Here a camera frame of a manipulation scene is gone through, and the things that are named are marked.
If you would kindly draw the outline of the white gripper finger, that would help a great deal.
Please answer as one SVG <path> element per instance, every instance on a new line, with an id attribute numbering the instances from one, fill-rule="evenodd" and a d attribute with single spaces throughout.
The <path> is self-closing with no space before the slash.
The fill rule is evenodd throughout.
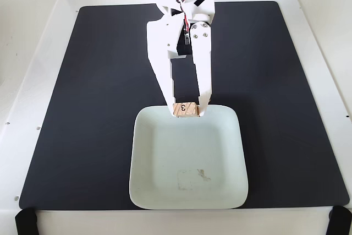
<path id="1" fill-rule="evenodd" d="M 199 88 L 199 116 L 203 116 L 212 94 L 211 27 L 197 22 L 191 27 L 191 47 Z"/>
<path id="2" fill-rule="evenodd" d="M 171 59 L 166 41 L 166 21 L 147 23 L 147 54 L 170 114 L 174 114 L 173 79 Z"/>

